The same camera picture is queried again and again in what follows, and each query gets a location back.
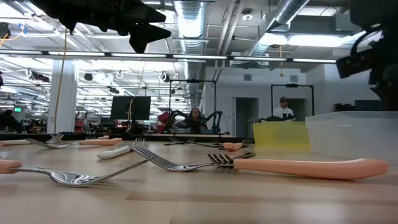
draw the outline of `doorway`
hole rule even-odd
[[[235,136],[252,136],[252,121],[259,119],[259,98],[235,98]]]
[[[289,108],[293,111],[295,121],[305,121],[305,99],[289,98]]]

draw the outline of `white wall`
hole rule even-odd
[[[379,100],[368,85],[369,71],[340,79],[335,65],[320,65],[307,73],[307,83],[314,85],[315,114],[330,113],[335,103],[355,100]]]
[[[213,76],[214,68],[206,68],[206,77]],[[242,70],[240,68],[225,68],[217,83],[217,110],[221,110],[221,132],[232,132],[234,124],[234,98],[259,98],[259,117],[266,118],[271,115],[271,84],[290,83],[290,75],[298,75],[298,84],[305,84],[305,74],[298,69],[284,69],[284,77],[280,77],[280,70],[269,71],[268,69]],[[251,74],[252,81],[243,81],[243,74]],[[279,98],[287,96],[289,98],[306,99],[307,111],[311,111],[311,91],[306,88],[286,88],[284,86],[274,87],[274,108],[279,106]],[[205,88],[203,93],[203,112],[206,115],[214,111],[214,93]]]

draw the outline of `white t-shirt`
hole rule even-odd
[[[293,114],[293,111],[292,111],[292,109],[290,109],[290,108],[281,108],[281,107],[278,107],[278,108],[276,108],[276,109],[274,109],[274,116],[276,116],[276,117],[278,117],[278,118],[283,118],[284,117],[284,114],[286,114],[286,118],[289,116],[289,115],[292,115],[292,116],[294,116],[294,114]]]

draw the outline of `air duct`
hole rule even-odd
[[[206,3],[198,1],[175,1],[175,11],[178,14],[177,25],[180,37],[203,38],[205,34]],[[203,54],[205,43],[197,40],[180,41],[183,54]],[[201,64],[198,62],[184,62],[186,79],[200,79]],[[191,108],[200,103],[200,87],[187,85]]]
[[[260,57],[268,49],[266,42],[271,36],[268,33],[281,25],[288,24],[297,16],[297,14],[310,2],[310,0],[280,0],[278,8],[274,12],[274,18],[268,23],[266,32],[259,41],[248,52],[248,56]]]

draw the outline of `yellow container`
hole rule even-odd
[[[256,150],[311,152],[305,122],[280,121],[253,124]]]

